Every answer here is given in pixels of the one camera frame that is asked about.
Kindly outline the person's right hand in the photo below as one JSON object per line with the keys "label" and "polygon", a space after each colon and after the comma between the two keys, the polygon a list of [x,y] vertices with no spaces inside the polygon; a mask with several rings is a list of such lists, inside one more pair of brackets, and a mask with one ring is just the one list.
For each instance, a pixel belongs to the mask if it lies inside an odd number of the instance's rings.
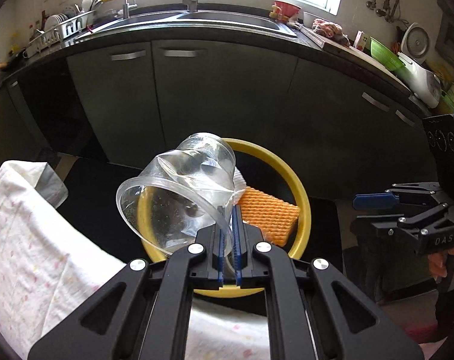
{"label": "person's right hand", "polygon": [[[454,256],[454,248],[447,251],[449,255]],[[428,258],[428,267],[429,272],[431,273],[434,279],[445,278],[447,276],[447,269],[445,266],[445,257],[443,252],[429,254]]]}

